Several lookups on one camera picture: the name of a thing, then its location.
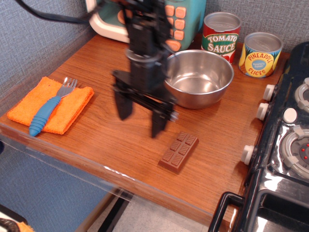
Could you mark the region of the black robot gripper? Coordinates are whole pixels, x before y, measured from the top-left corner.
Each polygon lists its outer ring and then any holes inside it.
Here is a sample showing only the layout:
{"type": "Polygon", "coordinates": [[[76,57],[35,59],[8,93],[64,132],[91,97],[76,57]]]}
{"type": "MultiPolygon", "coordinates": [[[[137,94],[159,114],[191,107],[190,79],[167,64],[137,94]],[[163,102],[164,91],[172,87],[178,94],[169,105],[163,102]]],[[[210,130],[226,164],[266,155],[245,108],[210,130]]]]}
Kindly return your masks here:
{"type": "Polygon", "coordinates": [[[175,97],[166,89],[167,59],[170,51],[162,49],[153,55],[138,55],[126,50],[130,71],[114,70],[114,98],[121,120],[127,119],[133,111],[133,102],[151,110],[151,137],[155,138],[166,127],[167,121],[178,119],[173,110],[175,97]]]}

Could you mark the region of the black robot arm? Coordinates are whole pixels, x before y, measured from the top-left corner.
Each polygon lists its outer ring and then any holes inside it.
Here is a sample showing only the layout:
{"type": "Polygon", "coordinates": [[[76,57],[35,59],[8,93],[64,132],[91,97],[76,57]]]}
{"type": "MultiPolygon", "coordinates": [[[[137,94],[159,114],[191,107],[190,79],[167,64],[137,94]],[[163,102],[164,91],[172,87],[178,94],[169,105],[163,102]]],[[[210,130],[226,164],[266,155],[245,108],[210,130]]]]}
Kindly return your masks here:
{"type": "Polygon", "coordinates": [[[176,98],[166,89],[168,57],[172,53],[165,3],[162,0],[118,0],[129,37],[126,56],[130,71],[114,70],[114,98],[118,115],[125,120],[133,103],[152,111],[151,137],[155,138],[168,121],[177,118],[176,98]]]}

